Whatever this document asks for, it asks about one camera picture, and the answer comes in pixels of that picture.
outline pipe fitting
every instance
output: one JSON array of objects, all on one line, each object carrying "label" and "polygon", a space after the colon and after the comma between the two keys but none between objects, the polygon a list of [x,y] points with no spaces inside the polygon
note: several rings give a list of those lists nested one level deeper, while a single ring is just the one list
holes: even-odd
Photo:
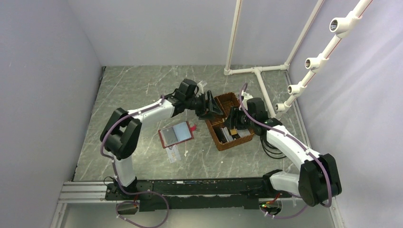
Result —
[{"label": "pipe fitting", "polygon": [[288,106],[285,103],[277,103],[274,108],[275,108],[276,112],[283,112],[286,109],[289,109],[290,107],[291,106]]},{"label": "pipe fitting", "polygon": [[261,73],[263,71],[263,67],[261,67],[261,66],[252,67],[251,69],[252,69],[252,73],[257,73],[257,72]]},{"label": "pipe fitting", "polygon": [[333,18],[329,24],[329,30],[334,32],[340,39],[345,38],[357,24],[361,18],[354,16],[354,13],[350,11],[345,18]]},{"label": "pipe fitting", "polygon": [[284,63],[284,64],[280,65],[280,67],[281,67],[281,70],[288,70],[289,64]]},{"label": "pipe fitting", "polygon": [[227,70],[224,68],[224,75],[225,76],[232,75],[232,70]]},{"label": "pipe fitting", "polygon": [[306,86],[302,85],[302,82],[298,82],[297,85],[289,85],[287,88],[288,94],[299,97],[302,92],[306,89]]},{"label": "pipe fitting", "polygon": [[320,53],[317,57],[307,58],[305,60],[305,68],[311,70],[314,73],[317,73],[328,60],[328,58],[323,57],[323,54]]}]

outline white card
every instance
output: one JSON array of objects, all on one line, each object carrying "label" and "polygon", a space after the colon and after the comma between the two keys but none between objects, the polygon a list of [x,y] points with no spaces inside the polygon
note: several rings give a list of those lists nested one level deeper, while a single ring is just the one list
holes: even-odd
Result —
[{"label": "white card", "polygon": [[245,130],[237,130],[237,133],[238,133],[238,135],[239,135],[240,137],[245,137],[245,136],[250,135],[250,132],[249,132],[248,129],[245,129]]},{"label": "white card", "polygon": [[168,154],[169,162],[174,163],[181,160],[181,155],[179,154],[178,147],[176,145],[169,146],[166,149],[166,153]]}]

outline gray marble surface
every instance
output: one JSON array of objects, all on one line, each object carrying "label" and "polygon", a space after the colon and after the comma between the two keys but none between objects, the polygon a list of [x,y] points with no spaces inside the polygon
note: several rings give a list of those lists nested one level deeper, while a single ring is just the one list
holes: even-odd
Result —
[{"label": "gray marble surface", "polygon": [[[251,66],[232,66],[232,69]],[[224,66],[109,66],[99,88],[92,111],[84,145],[78,161],[75,181],[100,181],[112,176],[111,161],[99,153],[99,136],[111,113],[118,107],[125,110],[148,105],[162,94],[171,93],[184,78],[196,82],[205,80],[207,90],[214,96],[235,92],[248,82],[248,93],[262,97],[259,83],[254,74],[224,76]],[[262,72],[268,94],[273,102],[288,98],[284,71]],[[167,152],[162,148],[158,129],[183,121],[196,124],[194,139],[178,145],[181,160],[170,163]],[[298,139],[302,132],[294,109],[281,118],[282,123]],[[283,169],[296,173],[297,168],[287,158],[275,160],[262,150],[258,137],[252,141],[218,151],[204,121],[198,120],[194,111],[186,111],[176,117],[162,120],[142,129],[137,149],[133,154],[133,165],[139,179],[186,179],[258,177],[274,170]]]}]

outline pvc pipe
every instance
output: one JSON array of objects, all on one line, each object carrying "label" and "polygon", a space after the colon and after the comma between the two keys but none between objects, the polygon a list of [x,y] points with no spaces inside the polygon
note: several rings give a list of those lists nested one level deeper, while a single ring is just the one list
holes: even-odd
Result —
[{"label": "pvc pipe", "polygon": [[361,17],[366,8],[371,4],[372,0],[360,0],[353,9],[353,14],[356,17]]},{"label": "pvc pipe", "polygon": [[305,26],[304,26],[304,28],[302,29],[301,34],[299,35],[297,41],[295,42],[294,47],[292,48],[291,53],[289,54],[289,56],[288,56],[286,62],[284,63],[284,65],[287,65],[287,66],[290,65],[292,59],[293,59],[294,56],[295,56],[295,53],[297,52],[299,46],[301,45],[302,40],[303,40],[303,39],[305,38],[305,36],[307,35],[308,30],[309,30],[309,28],[311,27],[311,25],[312,25],[312,23],[313,23],[313,21],[314,21],[316,15],[317,15],[317,13],[318,13],[319,10],[320,10],[320,7],[323,5],[323,2],[324,2],[324,1],[325,1],[325,0],[318,0],[318,1],[317,1],[317,3],[316,3],[316,5],[315,5],[314,9],[312,10],[311,15],[309,16],[307,22],[305,23]]},{"label": "pvc pipe", "polygon": [[261,71],[270,71],[270,70],[288,70],[288,66],[282,64],[282,65],[278,65],[278,66],[264,66],[264,67],[260,67]]},{"label": "pvc pipe", "polygon": [[225,68],[224,68],[225,75],[230,75],[229,71],[230,71],[230,66],[231,66],[231,57],[232,57],[232,51],[234,49],[235,34],[237,32],[238,18],[239,18],[239,14],[240,14],[241,3],[242,3],[242,0],[237,0],[237,4],[235,5],[234,21],[232,22],[232,30],[231,30],[231,37],[230,37],[230,46],[228,47],[227,62],[225,63]]},{"label": "pvc pipe", "polygon": [[[330,54],[333,52],[333,50],[337,47],[337,45],[340,43],[340,41],[342,40],[342,38],[344,38],[346,35],[348,35],[348,33],[350,32],[350,30],[355,26],[355,24],[357,23],[358,19],[361,19],[362,14],[364,13],[364,11],[366,10],[366,8],[369,6],[369,4],[371,4],[372,0],[360,0],[359,3],[355,6],[354,10],[349,12],[347,17],[345,18],[335,18],[337,20],[340,20],[342,23],[344,23],[344,25],[342,26],[342,33],[345,33],[344,35],[340,36],[340,33],[336,33],[336,35],[333,36],[333,38],[330,40],[330,42],[328,43],[328,45],[326,46],[325,50],[323,50],[323,52],[321,54],[319,54],[318,57],[322,57],[322,61],[327,61]],[[338,27],[338,24],[336,23],[333,27],[332,30],[332,23],[334,22],[333,19],[330,23],[330,30],[332,32],[336,32],[336,28]],[[312,59],[314,60],[315,63],[315,69],[314,71],[318,72],[319,69],[321,67],[323,67],[324,64],[320,64],[318,63],[314,58],[308,58],[307,60]],[[308,83],[312,80],[313,76],[316,74],[314,71],[312,71],[312,69],[310,69],[308,71],[308,73],[305,75],[305,77],[302,79],[302,81],[300,82],[302,84],[303,87],[306,87],[308,85]],[[297,99],[297,96],[291,95],[288,100],[286,100],[284,102],[284,106],[282,106],[281,104],[277,104],[276,107],[284,107],[283,111],[280,111],[276,114],[276,118],[279,119],[283,113],[285,113],[286,111],[288,111],[288,109],[291,107],[291,104]]]},{"label": "pvc pipe", "polygon": [[308,71],[305,77],[301,80],[301,84],[306,87],[314,76],[315,73],[312,70]]},{"label": "pvc pipe", "polygon": [[247,68],[247,69],[239,69],[239,70],[229,70],[228,75],[245,74],[245,73],[253,73],[253,69]]},{"label": "pvc pipe", "polygon": [[235,75],[235,74],[245,74],[245,73],[254,73],[255,69],[258,69],[260,72],[262,71],[270,71],[270,70],[287,70],[288,67],[286,65],[278,65],[278,66],[257,66],[246,69],[238,69],[238,70],[229,70],[227,75]]},{"label": "pvc pipe", "polygon": [[334,35],[333,38],[330,40],[330,42],[327,44],[325,50],[322,52],[323,57],[329,58],[329,55],[332,53],[332,51],[335,49],[335,47],[338,45],[340,41],[341,38]]},{"label": "pvc pipe", "polygon": [[262,79],[262,75],[260,74],[260,70],[255,68],[254,73],[256,74],[256,77],[258,78],[260,89],[262,90],[263,97],[266,101],[267,108],[270,113],[270,117],[274,117],[274,116],[276,116],[276,112],[274,112],[273,105],[271,104],[270,97],[267,93],[266,87],[265,87],[263,79]]}]

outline wicker basket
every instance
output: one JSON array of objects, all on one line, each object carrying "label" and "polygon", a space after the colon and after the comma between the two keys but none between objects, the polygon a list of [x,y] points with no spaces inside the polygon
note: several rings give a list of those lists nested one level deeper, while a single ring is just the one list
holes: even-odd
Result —
[{"label": "wicker basket", "polygon": [[207,124],[207,128],[209,129],[209,132],[213,138],[213,141],[217,147],[217,150],[223,151],[223,150],[229,149],[234,146],[241,145],[242,143],[246,143],[246,142],[249,142],[250,140],[252,140],[253,135],[255,133],[253,132],[252,129],[249,128],[250,135],[248,135],[248,136],[241,137],[239,139],[235,139],[232,142],[222,143],[219,141],[217,134],[214,131],[214,128],[224,127],[223,119],[228,117],[231,107],[233,107],[233,106],[239,107],[240,103],[234,93],[222,94],[222,95],[216,96],[214,99],[217,102],[218,106],[221,108],[221,110],[224,112],[224,116],[216,116],[212,120],[206,120],[206,124]]}]

